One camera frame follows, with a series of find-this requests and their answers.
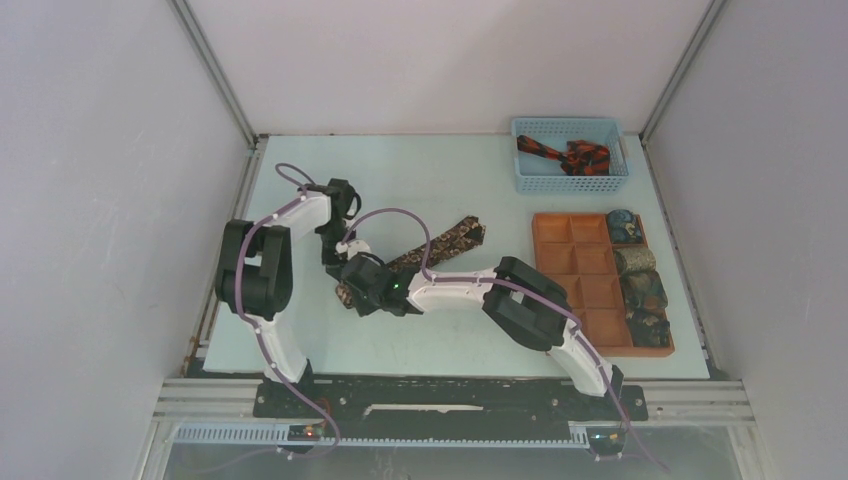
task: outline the white panel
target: white panel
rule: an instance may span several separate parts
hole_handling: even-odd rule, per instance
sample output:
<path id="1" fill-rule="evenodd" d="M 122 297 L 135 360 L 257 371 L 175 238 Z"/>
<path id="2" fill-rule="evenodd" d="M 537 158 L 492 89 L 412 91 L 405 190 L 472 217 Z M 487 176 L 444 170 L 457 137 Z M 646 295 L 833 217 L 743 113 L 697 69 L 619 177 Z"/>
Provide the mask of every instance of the white panel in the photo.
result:
<path id="1" fill-rule="evenodd" d="M 506 132 L 518 115 L 639 131 L 708 0 L 193 1 L 264 133 Z"/>
<path id="2" fill-rule="evenodd" d="M 786 479 L 845 478 L 846 22 L 844 1 L 730 2 L 651 146 L 704 323 Z"/>
<path id="3" fill-rule="evenodd" d="M 0 4 L 0 478 L 128 478 L 245 144 L 164 0 Z"/>

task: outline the gray wall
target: gray wall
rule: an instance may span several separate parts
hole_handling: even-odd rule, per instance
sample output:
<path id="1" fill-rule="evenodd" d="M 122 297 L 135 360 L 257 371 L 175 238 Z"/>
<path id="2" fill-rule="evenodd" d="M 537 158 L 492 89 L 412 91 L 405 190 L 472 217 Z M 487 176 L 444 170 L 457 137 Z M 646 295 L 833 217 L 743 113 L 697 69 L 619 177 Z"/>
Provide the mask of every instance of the gray wall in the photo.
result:
<path id="1" fill-rule="evenodd" d="M 164 0 L 0 5 L 0 478 L 128 478 L 245 145 Z"/>
<path id="2" fill-rule="evenodd" d="M 846 25 L 844 1 L 731 2 L 649 149 L 786 478 L 845 478 Z"/>

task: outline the blue plastic basket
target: blue plastic basket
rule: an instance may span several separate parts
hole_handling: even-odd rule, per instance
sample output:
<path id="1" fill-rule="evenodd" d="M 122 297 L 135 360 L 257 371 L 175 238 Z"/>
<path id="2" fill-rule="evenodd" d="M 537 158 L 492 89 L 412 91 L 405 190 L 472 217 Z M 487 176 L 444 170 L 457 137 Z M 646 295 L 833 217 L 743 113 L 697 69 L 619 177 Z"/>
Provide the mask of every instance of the blue plastic basket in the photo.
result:
<path id="1" fill-rule="evenodd" d="M 579 177 L 566 175 L 559 162 L 519 152 L 513 142 L 518 193 L 615 193 L 627 180 L 621 127 L 613 118 L 519 117 L 512 120 L 512 135 L 527 135 L 559 151 L 566 150 L 569 140 L 588 140 L 610 150 L 609 176 Z"/>

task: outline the brown patterned cloth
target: brown patterned cloth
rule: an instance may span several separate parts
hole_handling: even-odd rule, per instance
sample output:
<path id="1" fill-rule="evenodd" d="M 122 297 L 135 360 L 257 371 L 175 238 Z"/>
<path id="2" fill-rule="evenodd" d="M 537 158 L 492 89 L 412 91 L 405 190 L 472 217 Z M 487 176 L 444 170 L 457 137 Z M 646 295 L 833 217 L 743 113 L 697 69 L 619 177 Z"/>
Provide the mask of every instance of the brown patterned cloth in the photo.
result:
<path id="1" fill-rule="evenodd" d="M 430 240 L 430 258 L 427 259 L 427 268 L 457 257 L 460 254 L 479 247 L 483 244 L 486 236 L 486 226 L 480 224 L 477 217 L 467 216 L 450 230 Z M 421 266 L 421 256 L 424 255 L 424 246 L 410 250 L 398 258 L 389 262 L 386 266 L 393 272 L 404 268 L 418 268 Z M 336 285 L 336 296 L 347 309 L 353 308 L 353 294 L 346 285 Z"/>

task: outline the red and black cloth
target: red and black cloth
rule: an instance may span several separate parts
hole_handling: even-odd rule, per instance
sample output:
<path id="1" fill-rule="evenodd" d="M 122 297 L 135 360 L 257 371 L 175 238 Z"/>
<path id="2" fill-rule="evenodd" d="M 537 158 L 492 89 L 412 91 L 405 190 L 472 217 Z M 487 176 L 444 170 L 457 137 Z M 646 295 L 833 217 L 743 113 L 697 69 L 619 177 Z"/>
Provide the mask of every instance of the red and black cloth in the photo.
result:
<path id="1" fill-rule="evenodd" d="M 518 150 L 558 161 L 566 175 L 609 175 L 609 148 L 597 143 L 574 140 L 568 142 L 568 150 L 560 152 L 526 135 L 519 135 Z"/>

